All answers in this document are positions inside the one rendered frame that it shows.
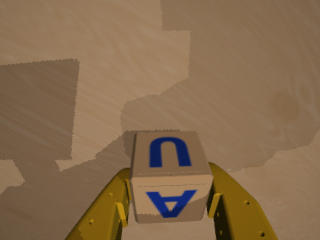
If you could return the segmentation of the beige block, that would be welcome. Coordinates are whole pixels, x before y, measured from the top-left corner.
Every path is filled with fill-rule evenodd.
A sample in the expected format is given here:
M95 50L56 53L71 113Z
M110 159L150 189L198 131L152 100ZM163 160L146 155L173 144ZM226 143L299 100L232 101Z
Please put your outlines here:
M212 181L196 131L134 135L129 186L138 224L201 221Z

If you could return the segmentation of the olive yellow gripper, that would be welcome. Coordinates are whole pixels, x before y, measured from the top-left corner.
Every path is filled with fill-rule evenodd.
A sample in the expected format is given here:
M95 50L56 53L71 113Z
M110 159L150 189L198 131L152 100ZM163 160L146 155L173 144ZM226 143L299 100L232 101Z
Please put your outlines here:
M260 204L228 173L208 162L213 181L207 201L216 240L278 240ZM104 187L65 240L121 240L128 226L130 168Z

